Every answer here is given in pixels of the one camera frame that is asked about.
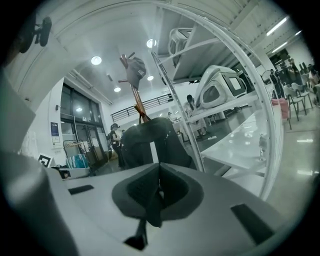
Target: black bag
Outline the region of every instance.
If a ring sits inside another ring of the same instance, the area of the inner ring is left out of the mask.
[[[154,142],[159,163],[196,169],[179,141],[170,120],[163,117],[129,128],[122,137],[122,156],[127,169],[153,163],[150,143]]]

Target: gray cap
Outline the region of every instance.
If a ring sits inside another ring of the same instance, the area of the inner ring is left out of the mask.
[[[126,71],[126,79],[129,84],[134,86],[136,89],[139,89],[140,80],[146,75],[146,67],[144,62],[137,58],[130,58],[127,60],[128,68]]]

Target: ceiling beam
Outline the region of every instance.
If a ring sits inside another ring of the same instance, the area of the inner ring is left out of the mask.
[[[246,6],[243,8],[243,10],[238,14],[237,17],[233,20],[233,22],[230,24],[229,28],[234,31],[236,30],[242,22],[245,20],[245,18],[254,10],[254,8],[259,4],[260,0],[250,0],[246,4]]]

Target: white robot body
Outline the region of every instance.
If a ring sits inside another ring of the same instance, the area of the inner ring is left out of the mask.
[[[192,28],[174,28],[169,34],[168,52],[170,55],[182,51],[187,43]],[[173,58],[173,65],[176,67],[180,59],[180,55]]]
[[[224,66],[209,66],[204,72],[195,93],[197,109],[209,109],[230,102],[247,93],[237,73]]]

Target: ceiling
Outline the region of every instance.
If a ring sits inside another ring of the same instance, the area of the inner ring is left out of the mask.
[[[157,20],[157,7],[152,3],[170,2],[205,16],[228,27],[251,47],[262,47],[265,52],[272,51],[298,31],[289,19],[272,35],[266,36],[266,32],[286,16],[269,0],[122,2],[48,1],[37,12],[40,17],[51,17],[52,36],[77,63],[75,70],[111,101],[131,94],[131,89],[126,83],[119,85],[120,92],[114,92],[117,81],[126,78],[125,68],[119,60],[121,54],[128,56],[135,52],[135,56],[144,61],[147,75],[141,80],[139,90],[164,86],[146,46],[147,40],[158,32],[157,24],[161,22]],[[93,56],[100,56],[102,63],[92,65]],[[107,74],[110,74],[113,82],[109,81]],[[147,81],[149,75],[154,76],[152,81]]]

